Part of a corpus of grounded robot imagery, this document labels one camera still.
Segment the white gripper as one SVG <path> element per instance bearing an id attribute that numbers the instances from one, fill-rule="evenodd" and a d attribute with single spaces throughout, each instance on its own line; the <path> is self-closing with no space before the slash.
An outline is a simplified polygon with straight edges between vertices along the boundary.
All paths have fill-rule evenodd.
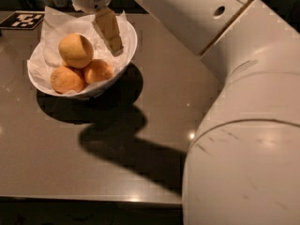
<path id="1" fill-rule="evenodd" d="M 123 42 L 115 13 L 108 7 L 112 0 L 71 0 L 75 10 L 95 13 L 93 25 L 113 56 L 123 52 Z"/>

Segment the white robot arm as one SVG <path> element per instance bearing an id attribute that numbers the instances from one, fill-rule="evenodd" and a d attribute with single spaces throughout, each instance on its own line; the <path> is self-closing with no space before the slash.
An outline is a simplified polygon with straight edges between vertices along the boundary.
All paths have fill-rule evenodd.
<path id="1" fill-rule="evenodd" d="M 262 0 L 135 0 L 224 83 L 188 149 L 185 225 L 300 225 L 300 36 Z"/>

